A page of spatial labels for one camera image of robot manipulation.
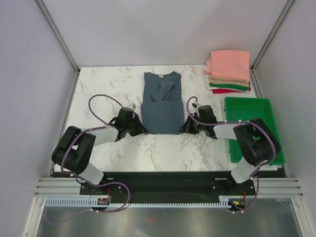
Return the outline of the blue-grey t-shirt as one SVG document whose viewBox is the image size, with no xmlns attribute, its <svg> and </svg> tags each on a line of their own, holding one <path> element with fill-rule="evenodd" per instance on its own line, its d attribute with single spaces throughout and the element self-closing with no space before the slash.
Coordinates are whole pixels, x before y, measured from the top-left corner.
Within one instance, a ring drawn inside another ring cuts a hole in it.
<svg viewBox="0 0 316 237">
<path fill-rule="evenodd" d="M 184 125 L 181 75 L 144 73 L 143 126 L 151 134 L 180 134 Z"/>
</svg>

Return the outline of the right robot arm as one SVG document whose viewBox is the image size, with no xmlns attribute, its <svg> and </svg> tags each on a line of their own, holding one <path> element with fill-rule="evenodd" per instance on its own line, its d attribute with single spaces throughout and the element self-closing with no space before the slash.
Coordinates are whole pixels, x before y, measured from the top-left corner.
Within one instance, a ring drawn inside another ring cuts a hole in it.
<svg viewBox="0 0 316 237">
<path fill-rule="evenodd" d="M 234 195 L 243 190 L 244 182 L 253 178 L 262 166 L 273 162 L 281 151 L 280 143 L 261 118 L 218 122 L 210 105 L 196 107 L 196 112 L 189 113 L 179 131 L 188 134 L 203 131 L 212 139 L 237 141 L 242 158 L 226 182 L 227 191 Z"/>
</svg>

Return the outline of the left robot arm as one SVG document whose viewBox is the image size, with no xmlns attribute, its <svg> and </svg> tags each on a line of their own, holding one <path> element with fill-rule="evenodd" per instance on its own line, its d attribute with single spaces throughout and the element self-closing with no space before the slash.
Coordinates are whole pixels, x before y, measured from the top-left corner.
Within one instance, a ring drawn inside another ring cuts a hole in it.
<svg viewBox="0 0 316 237">
<path fill-rule="evenodd" d="M 61 167 L 61 171 L 91 184 L 97 194 L 104 194 L 108 190 L 108 181 L 104 179 L 104 172 L 90 162 L 93 148 L 120 141 L 126 134 L 134 137 L 144 133 L 147 129 L 134 110 L 122 107 L 118 116 L 103 126 L 87 129 L 69 126 L 54 149 L 51 160 Z"/>
</svg>

